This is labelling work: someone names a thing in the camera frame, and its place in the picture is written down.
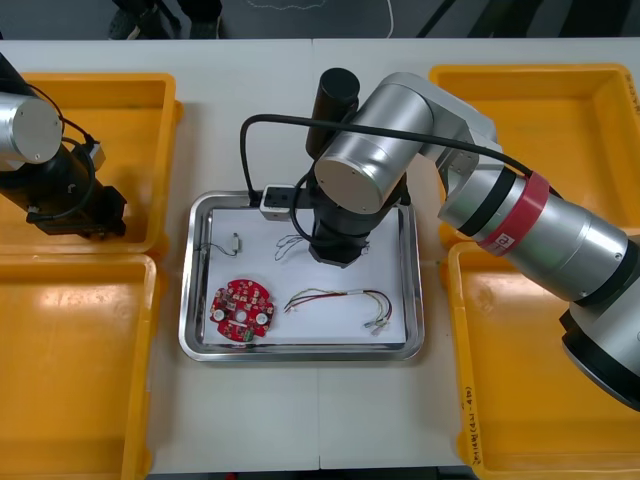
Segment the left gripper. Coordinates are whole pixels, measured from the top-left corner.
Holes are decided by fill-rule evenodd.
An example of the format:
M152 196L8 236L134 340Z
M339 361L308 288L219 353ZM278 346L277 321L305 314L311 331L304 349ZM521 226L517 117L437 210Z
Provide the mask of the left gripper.
M38 228L48 235L78 235L92 237L123 237L126 199L112 186L101 187L88 206L63 219L39 222Z

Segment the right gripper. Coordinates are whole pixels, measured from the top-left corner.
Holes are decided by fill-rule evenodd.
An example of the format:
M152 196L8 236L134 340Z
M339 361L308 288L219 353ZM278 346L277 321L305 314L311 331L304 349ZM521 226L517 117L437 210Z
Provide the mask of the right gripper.
M309 253L320 263L346 268L362 255L372 230L366 223L315 222Z

